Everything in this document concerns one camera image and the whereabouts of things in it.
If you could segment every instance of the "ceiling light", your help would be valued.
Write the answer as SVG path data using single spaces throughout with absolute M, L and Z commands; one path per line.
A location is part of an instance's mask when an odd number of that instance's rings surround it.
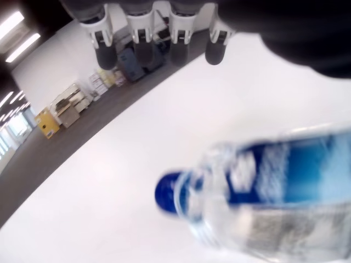
M 32 35 L 22 45 L 20 45 L 18 49 L 13 51 L 13 53 L 7 58 L 6 62 L 14 61 L 24 50 L 26 50 L 38 38 L 40 38 L 40 35 L 38 33 L 35 33 L 34 35 Z
M 6 97 L 4 97 L 4 99 L 0 102 L 0 108 L 5 104 L 5 102 L 11 97 L 12 94 L 13 92 L 10 92 L 6 95 Z
M 24 17 L 17 11 L 12 14 L 4 23 L 0 25 L 0 39 L 2 39 L 8 32 L 10 32 L 16 25 L 18 25 Z
M 12 101 L 10 101 L 10 104 L 14 103 L 15 100 L 23 93 L 23 90 L 18 92 L 17 95 L 12 99 Z
M 16 113 L 16 110 L 14 110 L 11 114 L 10 114 L 10 118 Z
M 4 121 L 6 121 L 6 119 L 10 116 L 10 114 L 13 112 L 13 110 L 10 110 L 9 113 L 7 113 L 7 115 L 4 117 Z

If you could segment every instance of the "white table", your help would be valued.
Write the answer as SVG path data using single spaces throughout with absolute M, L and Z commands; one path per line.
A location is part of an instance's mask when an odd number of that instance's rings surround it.
M 198 58 L 62 164 L 0 230 L 0 262 L 259 262 L 197 244 L 186 223 L 157 209 L 157 180 L 195 165 L 216 141 L 345 120 L 350 101 L 350 81 L 237 35 L 219 66 Z

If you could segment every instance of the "water bottle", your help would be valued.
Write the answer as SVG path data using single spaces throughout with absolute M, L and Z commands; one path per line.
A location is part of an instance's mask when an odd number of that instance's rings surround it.
M 156 186 L 158 206 L 215 248 L 277 262 L 351 253 L 351 132 L 209 149 Z

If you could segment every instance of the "yellow box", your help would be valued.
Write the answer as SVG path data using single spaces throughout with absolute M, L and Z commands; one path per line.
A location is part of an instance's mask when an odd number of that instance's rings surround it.
M 35 117 L 35 120 L 38 123 L 40 130 L 42 130 L 43 134 L 48 139 L 50 139 L 51 136 L 53 136 L 53 134 L 60 129 L 60 126 L 49 112 L 48 108 L 42 110 L 37 117 Z

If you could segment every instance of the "gray floor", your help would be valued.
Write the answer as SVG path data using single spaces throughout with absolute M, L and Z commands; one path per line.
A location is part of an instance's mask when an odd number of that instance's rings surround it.
M 193 35 L 189 61 L 205 51 L 208 32 Z M 0 175 L 0 227 L 24 200 L 94 134 L 179 68 L 169 61 L 136 83 L 112 88 L 82 112 L 69 129 L 50 140 L 36 128 L 16 151 Z

